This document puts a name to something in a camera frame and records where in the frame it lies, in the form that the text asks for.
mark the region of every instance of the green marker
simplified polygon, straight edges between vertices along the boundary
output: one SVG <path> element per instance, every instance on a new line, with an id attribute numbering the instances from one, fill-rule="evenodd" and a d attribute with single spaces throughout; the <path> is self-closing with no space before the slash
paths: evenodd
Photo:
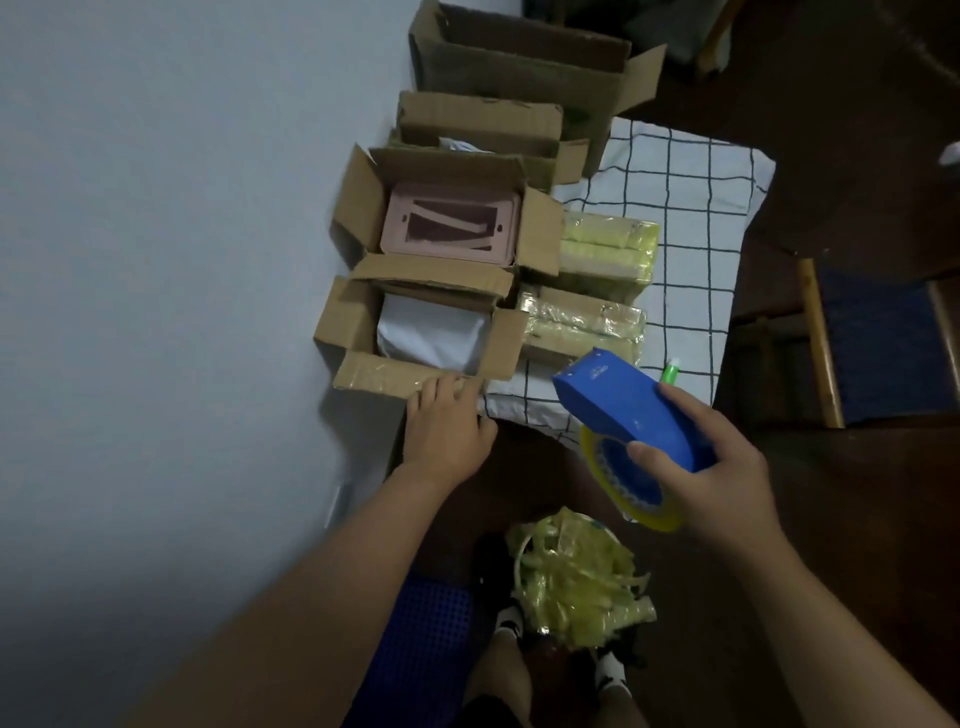
<path id="1" fill-rule="evenodd" d="M 666 369 L 660 375 L 660 381 L 667 384 L 674 384 L 677 381 L 677 375 L 680 373 L 680 359 L 673 358 L 667 361 Z"/>

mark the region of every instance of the cardboard box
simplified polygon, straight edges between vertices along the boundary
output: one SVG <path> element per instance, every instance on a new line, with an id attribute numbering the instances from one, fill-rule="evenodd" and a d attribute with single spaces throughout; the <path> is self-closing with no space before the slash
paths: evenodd
<path id="1" fill-rule="evenodd" d="M 470 184 L 520 194 L 516 265 L 504 269 L 470 260 L 382 254 L 380 234 L 390 190 L 397 182 Z M 452 291 L 486 302 L 490 308 L 510 294 L 516 266 L 546 275 L 560 271 L 563 208 L 549 195 L 527 186 L 516 156 L 451 154 L 425 147 L 371 149 L 368 156 L 354 146 L 333 210 L 333 222 L 366 253 L 350 273 L 351 279 L 376 282 L 407 295 L 423 298 L 436 296 L 437 291 Z"/>
<path id="2" fill-rule="evenodd" d="M 434 291 L 436 303 L 469 307 L 457 296 Z M 422 364 L 388 359 L 376 350 L 376 324 L 383 306 L 383 291 L 364 280 L 338 276 L 326 299 L 314 331 L 315 341 L 347 350 L 333 378 L 337 389 L 353 389 L 406 399 L 418 392 L 426 379 L 443 372 Z M 492 311 L 492 326 L 477 376 L 510 379 L 516 370 L 526 330 L 527 314 L 506 308 Z"/>
<path id="3" fill-rule="evenodd" d="M 523 355 L 559 371 L 594 347 L 639 362 L 646 315 L 622 303 L 547 286 L 520 287 L 516 307 L 529 313 Z"/>
<path id="4" fill-rule="evenodd" d="M 421 91 L 562 106 L 563 139 L 589 139 L 589 177 L 612 119 L 657 95 L 666 46 L 631 59 L 619 38 L 422 0 L 410 49 Z"/>
<path id="5" fill-rule="evenodd" d="M 445 136 L 488 152 L 520 155 L 527 181 L 549 192 L 583 176 L 588 139 L 561 141 L 564 110 L 556 104 L 403 91 L 396 106 L 398 141 L 436 147 Z"/>

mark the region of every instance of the person's right arm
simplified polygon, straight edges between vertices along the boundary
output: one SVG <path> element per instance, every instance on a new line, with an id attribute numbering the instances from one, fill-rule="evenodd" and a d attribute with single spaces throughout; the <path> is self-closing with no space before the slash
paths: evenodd
<path id="1" fill-rule="evenodd" d="M 804 722 L 817 728 L 957 723 L 804 565 L 780 528 L 766 461 L 722 414 L 661 385 L 710 439 L 718 462 L 689 473 L 631 443 L 634 461 L 677 498 L 690 526 L 739 576 Z"/>

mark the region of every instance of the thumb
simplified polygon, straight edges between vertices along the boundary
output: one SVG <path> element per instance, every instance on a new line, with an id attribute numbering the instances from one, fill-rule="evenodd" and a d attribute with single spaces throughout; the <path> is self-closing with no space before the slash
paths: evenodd
<path id="1" fill-rule="evenodd" d="M 660 485 L 684 496 L 690 484 L 690 473 L 677 465 L 663 450 L 639 442 L 627 445 L 627 454 Z"/>
<path id="2" fill-rule="evenodd" d="M 487 452 L 493 447 L 493 441 L 496 439 L 496 431 L 496 422 L 489 417 L 480 418 L 480 442 L 483 443 Z"/>

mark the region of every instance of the wall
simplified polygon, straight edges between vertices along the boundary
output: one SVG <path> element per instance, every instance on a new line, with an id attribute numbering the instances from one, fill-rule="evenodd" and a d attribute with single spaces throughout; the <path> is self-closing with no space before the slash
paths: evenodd
<path id="1" fill-rule="evenodd" d="M 416 5 L 0 9 L 0 723 L 116 718 L 379 481 L 310 334 Z"/>

